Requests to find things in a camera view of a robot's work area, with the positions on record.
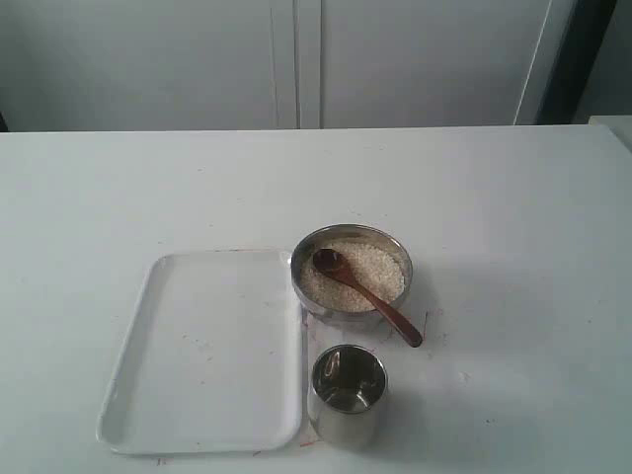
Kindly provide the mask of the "brown wooden spoon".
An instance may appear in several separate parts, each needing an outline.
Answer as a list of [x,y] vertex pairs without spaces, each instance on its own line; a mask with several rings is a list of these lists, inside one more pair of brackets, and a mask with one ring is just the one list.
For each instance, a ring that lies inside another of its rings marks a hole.
[[312,262],[314,268],[325,277],[344,284],[361,294],[410,347],[418,348],[423,343],[423,335],[408,319],[357,280],[351,264],[341,253],[332,249],[320,249],[314,253]]

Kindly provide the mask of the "wide steel rice bowl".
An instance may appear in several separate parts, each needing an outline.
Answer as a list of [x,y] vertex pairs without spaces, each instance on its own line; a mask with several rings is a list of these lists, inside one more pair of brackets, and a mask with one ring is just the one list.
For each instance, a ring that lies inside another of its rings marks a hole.
[[305,236],[294,248],[290,260],[291,281],[301,305],[323,323],[341,327],[354,327],[358,330],[375,327],[383,319],[382,314],[371,309],[368,311],[348,312],[323,306],[313,300],[301,282],[303,267],[312,261],[312,254],[326,244],[340,240],[359,244],[369,244],[388,253],[399,266],[404,278],[404,287],[400,295],[390,303],[399,309],[406,301],[413,280],[413,263],[407,249],[388,233],[369,226],[344,223],[317,229]]

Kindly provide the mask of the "white rice in bowl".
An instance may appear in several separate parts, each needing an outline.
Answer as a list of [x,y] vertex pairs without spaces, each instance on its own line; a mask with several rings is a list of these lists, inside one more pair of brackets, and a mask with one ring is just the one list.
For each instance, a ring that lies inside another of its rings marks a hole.
[[[402,270],[390,253],[371,244],[333,240],[318,247],[335,250],[343,255],[352,267],[360,284],[380,299],[392,303],[405,288]],[[365,312],[373,306],[353,288],[334,281],[318,272],[312,261],[314,251],[301,267],[300,287],[312,301],[336,311]]]

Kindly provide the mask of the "steel cup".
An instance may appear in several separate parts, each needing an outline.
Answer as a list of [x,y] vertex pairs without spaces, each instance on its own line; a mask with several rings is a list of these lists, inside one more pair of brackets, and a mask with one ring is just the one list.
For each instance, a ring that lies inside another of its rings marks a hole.
[[316,434],[343,448],[359,449],[375,438],[388,402],[382,361],[357,345],[337,345],[315,360],[307,413]]

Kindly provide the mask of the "white rectangular plastic tray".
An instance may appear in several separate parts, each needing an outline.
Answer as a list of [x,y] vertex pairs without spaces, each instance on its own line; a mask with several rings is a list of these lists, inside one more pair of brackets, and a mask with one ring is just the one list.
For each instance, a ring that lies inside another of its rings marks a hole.
[[302,315],[283,250],[151,267],[96,436],[125,455],[274,450],[302,423]]

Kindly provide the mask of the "white cabinet behind table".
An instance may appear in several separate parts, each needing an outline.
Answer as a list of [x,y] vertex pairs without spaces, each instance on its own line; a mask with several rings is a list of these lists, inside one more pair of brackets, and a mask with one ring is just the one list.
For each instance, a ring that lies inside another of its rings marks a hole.
[[571,1],[5,1],[12,131],[532,124]]

